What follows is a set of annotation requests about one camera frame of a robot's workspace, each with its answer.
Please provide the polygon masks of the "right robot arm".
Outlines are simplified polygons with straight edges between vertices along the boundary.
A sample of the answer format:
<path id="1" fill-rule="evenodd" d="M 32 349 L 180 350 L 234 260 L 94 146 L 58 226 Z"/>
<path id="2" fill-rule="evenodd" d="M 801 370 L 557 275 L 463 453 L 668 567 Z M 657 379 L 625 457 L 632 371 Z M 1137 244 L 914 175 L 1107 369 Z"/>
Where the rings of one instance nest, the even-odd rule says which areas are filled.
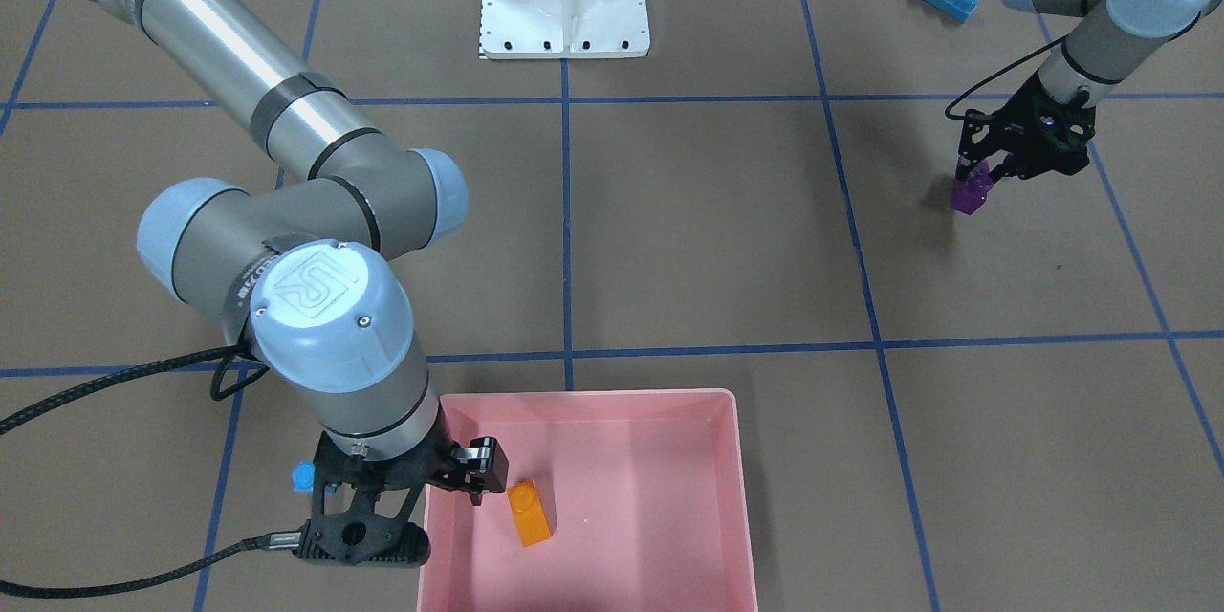
<path id="1" fill-rule="evenodd" d="M 487 222 L 477 105 L 514 97 L 521 75 L 477 62 L 477 0 L 242 0 L 399 147 L 438 147 L 472 184 L 472 215 L 438 248 L 397 262 L 428 351 L 470 297 L 460 251 Z M 78 0 L 2 2 L 2 411 L 66 388 L 88 368 L 140 364 L 220 341 L 140 262 L 144 207 L 184 177 L 268 192 L 278 170 L 241 125 L 140 31 Z M 2 494 L 17 514 L 80 506 L 170 506 L 195 517 L 226 497 L 283 492 L 319 428 L 275 376 L 211 401 L 204 373 L 129 382 L 2 438 Z"/>

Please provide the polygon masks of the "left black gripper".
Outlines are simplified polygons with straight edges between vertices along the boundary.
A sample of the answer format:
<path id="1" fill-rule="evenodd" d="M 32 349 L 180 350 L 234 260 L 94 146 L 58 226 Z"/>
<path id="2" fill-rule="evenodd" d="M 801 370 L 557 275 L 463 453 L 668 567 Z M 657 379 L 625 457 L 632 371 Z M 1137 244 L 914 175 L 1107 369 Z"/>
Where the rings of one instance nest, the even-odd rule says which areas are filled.
<path id="1" fill-rule="evenodd" d="M 1059 102 L 1047 93 L 1039 77 L 1028 77 L 996 113 L 1007 122 L 1004 158 L 993 168 L 988 163 L 998 151 L 993 136 L 961 136 L 953 180 L 967 184 L 971 177 L 984 177 L 998 184 L 1004 177 L 1083 171 L 1091 164 L 1088 144 L 1095 137 L 1095 106 L 1087 106 L 1087 102 L 1084 91 L 1071 102 Z"/>

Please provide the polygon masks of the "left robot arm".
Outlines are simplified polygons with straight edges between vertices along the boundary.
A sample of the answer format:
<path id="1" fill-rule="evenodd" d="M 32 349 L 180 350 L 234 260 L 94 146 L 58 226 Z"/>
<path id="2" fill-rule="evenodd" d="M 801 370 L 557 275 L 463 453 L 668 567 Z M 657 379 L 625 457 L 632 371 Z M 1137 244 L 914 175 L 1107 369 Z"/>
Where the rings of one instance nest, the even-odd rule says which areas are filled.
<path id="1" fill-rule="evenodd" d="M 1002 0 L 1029 13 L 1073 16 L 1076 27 L 1004 106 L 963 116 L 960 185 L 1044 173 L 1075 175 L 1088 165 L 1095 110 L 1160 47 L 1185 35 L 1222 0 Z"/>

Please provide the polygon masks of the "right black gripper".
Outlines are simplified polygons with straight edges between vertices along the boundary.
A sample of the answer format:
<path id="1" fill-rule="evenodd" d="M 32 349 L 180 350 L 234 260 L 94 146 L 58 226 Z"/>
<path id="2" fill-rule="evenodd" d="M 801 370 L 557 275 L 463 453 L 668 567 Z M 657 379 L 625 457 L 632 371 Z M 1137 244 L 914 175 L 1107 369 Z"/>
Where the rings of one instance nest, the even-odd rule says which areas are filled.
<path id="1" fill-rule="evenodd" d="M 376 493 L 420 490 L 425 483 L 437 490 L 468 494 L 471 506 L 481 506 L 483 494 L 507 490 L 508 458 L 501 442 L 479 437 L 459 447 L 446 416 L 437 416 L 428 430 L 406 449 L 394 448 L 381 457 L 368 438 L 334 438 L 319 433 L 315 450 L 315 497 L 326 498 L 341 485 L 354 491 Z"/>

